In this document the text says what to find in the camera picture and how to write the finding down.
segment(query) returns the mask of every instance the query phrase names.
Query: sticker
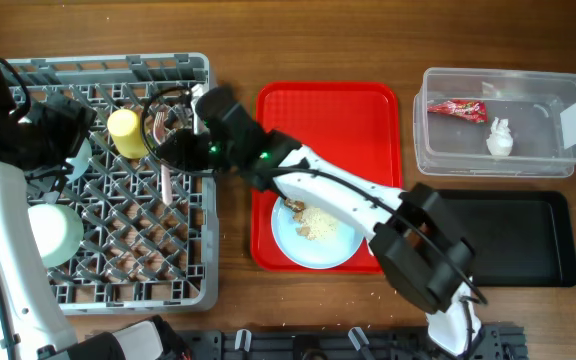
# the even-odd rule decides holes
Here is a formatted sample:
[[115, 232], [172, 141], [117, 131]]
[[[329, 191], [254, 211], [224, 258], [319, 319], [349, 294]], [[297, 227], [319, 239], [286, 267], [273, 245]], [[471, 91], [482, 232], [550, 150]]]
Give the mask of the sticker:
[[561, 132], [564, 137], [564, 149], [576, 145], [576, 103], [561, 112]]

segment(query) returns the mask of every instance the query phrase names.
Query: light blue plate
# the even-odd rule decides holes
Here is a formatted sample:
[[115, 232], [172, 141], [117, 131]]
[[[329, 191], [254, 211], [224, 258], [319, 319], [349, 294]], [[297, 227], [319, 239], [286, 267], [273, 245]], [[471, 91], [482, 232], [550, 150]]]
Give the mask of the light blue plate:
[[301, 224], [295, 213], [278, 198], [272, 208], [272, 235], [277, 246], [290, 260], [310, 269], [329, 269], [350, 259], [361, 246], [363, 235], [349, 225], [339, 223], [337, 233], [327, 239], [308, 240], [297, 234]]

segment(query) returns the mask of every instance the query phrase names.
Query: transparent bin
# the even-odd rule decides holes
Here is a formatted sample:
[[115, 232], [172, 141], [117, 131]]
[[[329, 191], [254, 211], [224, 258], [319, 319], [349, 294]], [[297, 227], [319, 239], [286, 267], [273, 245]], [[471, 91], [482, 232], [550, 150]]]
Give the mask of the transparent bin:
[[[487, 123], [428, 113], [451, 99], [483, 100]], [[508, 119], [509, 156], [486, 146], [495, 117]], [[427, 175], [567, 177], [576, 164], [576, 75], [430, 68], [413, 110], [417, 165]]]

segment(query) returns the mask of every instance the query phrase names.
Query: gray dish rack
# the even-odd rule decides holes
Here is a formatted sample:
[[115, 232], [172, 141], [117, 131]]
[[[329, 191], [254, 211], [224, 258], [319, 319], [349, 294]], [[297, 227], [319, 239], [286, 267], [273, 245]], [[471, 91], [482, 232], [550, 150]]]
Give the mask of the gray dish rack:
[[[58, 204], [84, 223], [79, 251], [47, 270], [67, 315], [203, 311], [217, 301], [219, 222], [211, 178], [171, 171], [173, 203], [161, 201], [160, 167], [150, 157], [131, 161], [116, 152], [106, 120], [112, 111], [140, 111], [155, 91], [216, 80], [199, 53], [9, 60], [36, 101], [70, 96], [97, 111], [90, 129], [93, 157], [68, 184]], [[21, 88], [8, 76], [17, 102]], [[153, 104], [151, 110], [169, 110]], [[29, 205], [41, 203], [29, 200]]]

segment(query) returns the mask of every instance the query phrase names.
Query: wooden table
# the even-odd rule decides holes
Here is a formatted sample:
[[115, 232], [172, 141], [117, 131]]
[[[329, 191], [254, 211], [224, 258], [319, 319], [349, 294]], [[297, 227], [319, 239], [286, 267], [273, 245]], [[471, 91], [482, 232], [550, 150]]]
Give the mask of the wooden table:
[[[249, 109], [271, 81], [383, 82], [399, 97], [406, 188], [423, 181], [438, 188], [561, 191], [569, 200], [576, 241], [576, 171], [554, 180], [427, 177], [417, 170], [412, 139], [413, 97], [429, 67], [576, 73], [576, 1], [13, 3], [0, 0], [2, 57], [198, 51], [208, 56], [219, 80], [236, 84]], [[341, 330], [425, 323], [424, 314], [382, 276], [261, 270], [249, 253], [250, 192], [233, 179], [219, 183], [218, 193], [219, 301], [206, 313], [165, 315], [175, 328]], [[481, 319], [525, 326], [532, 359], [576, 359], [576, 287], [485, 293], [490, 305], [477, 310]], [[70, 321], [83, 337], [140, 318]]]

